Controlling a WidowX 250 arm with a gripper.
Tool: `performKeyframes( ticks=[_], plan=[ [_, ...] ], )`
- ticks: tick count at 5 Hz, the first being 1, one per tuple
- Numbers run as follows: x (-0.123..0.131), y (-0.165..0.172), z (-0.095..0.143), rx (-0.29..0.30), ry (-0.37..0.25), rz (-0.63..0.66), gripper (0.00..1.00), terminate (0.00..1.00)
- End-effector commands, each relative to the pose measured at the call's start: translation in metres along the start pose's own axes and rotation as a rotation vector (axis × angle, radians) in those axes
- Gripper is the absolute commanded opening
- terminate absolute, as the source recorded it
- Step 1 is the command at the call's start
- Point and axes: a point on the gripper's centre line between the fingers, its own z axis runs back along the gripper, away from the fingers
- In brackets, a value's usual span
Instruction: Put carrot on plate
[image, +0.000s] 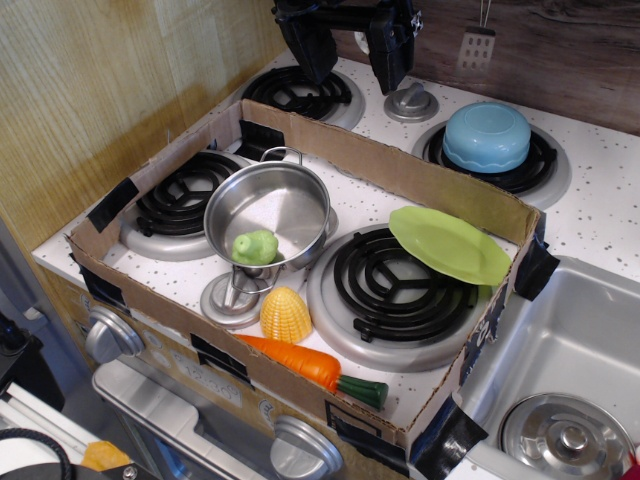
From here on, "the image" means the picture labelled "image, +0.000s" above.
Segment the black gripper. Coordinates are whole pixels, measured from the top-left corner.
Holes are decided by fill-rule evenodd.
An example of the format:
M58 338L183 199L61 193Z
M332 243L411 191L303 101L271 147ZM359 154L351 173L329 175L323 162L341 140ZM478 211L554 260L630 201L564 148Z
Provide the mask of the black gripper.
M384 95L395 91L413 68L414 32L422 29L421 12L411 1L275 1L272 13L305 76L321 84L337 63L330 29L365 31L369 61Z

